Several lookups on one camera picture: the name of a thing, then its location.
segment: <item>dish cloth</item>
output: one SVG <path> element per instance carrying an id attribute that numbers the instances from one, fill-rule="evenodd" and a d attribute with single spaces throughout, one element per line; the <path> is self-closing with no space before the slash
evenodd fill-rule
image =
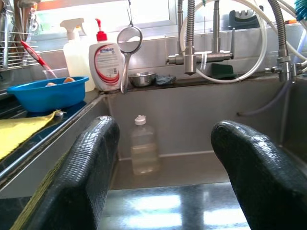
<path id="1" fill-rule="evenodd" d="M 0 160 L 51 121 L 47 116 L 0 120 Z"/>

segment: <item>small metal bowl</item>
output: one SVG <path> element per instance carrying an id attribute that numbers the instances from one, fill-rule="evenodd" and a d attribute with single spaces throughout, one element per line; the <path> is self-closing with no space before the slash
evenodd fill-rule
<path id="1" fill-rule="evenodd" d="M 130 83 L 135 87 L 151 85 L 156 78 L 155 72 L 136 73 L 128 76 Z"/>

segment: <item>bottle label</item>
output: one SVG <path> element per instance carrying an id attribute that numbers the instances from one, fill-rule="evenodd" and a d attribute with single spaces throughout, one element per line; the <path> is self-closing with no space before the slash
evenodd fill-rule
<path id="1" fill-rule="evenodd" d="M 114 45 L 99 47 L 94 56 L 94 65 L 99 78 L 109 85 L 114 85 L 119 80 L 119 59 Z"/>

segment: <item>plastic bottle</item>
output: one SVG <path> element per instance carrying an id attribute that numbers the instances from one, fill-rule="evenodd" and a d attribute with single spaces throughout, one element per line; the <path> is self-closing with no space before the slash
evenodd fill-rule
<path id="1" fill-rule="evenodd" d="M 96 87 L 101 91 L 120 88 L 124 62 L 117 43 L 107 41 L 107 35 L 101 31 L 100 20 L 96 19 L 99 31 L 97 43 L 90 45 L 89 64 Z"/>
<path id="2" fill-rule="evenodd" d="M 64 45 L 63 52 L 69 75 L 70 77 L 88 76 L 85 91 L 89 92 L 95 88 L 87 58 L 89 44 L 86 41 L 80 41 L 79 33 L 75 29 L 78 26 L 82 28 L 83 22 L 83 18 L 69 19 L 62 21 L 60 26 L 67 30 L 68 43 Z"/>
<path id="3" fill-rule="evenodd" d="M 160 161 L 154 128 L 146 124 L 146 117 L 139 115 L 131 133 L 131 158 L 135 175 L 159 170 Z"/>

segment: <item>metal rack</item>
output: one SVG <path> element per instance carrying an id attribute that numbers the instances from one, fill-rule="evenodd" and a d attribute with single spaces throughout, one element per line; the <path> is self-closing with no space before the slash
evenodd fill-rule
<path id="1" fill-rule="evenodd" d="M 8 40 L 4 39 L 4 41 L 0 41 L 0 43 L 4 43 L 4 47 L 1 48 L 0 52 L 0 72 L 11 70 L 11 69 L 20 69 L 28 66 L 38 65 L 37 61 L 32 58 L 28 52 L 22 47 L 17 46 L 18 41 L 11 41 L 11 37 L 16 34 L 23 35 L 32 35 L 30 33 L 16 33 L 16 32 L 7 32 Z M 35 44 L 35 41 L 27 41 L 27 43 Z M 38 46 L 30 46 L 33 49 L 38 48 Z M 10 49 L 16 49 L 17 52 L 10 52 Z"/>

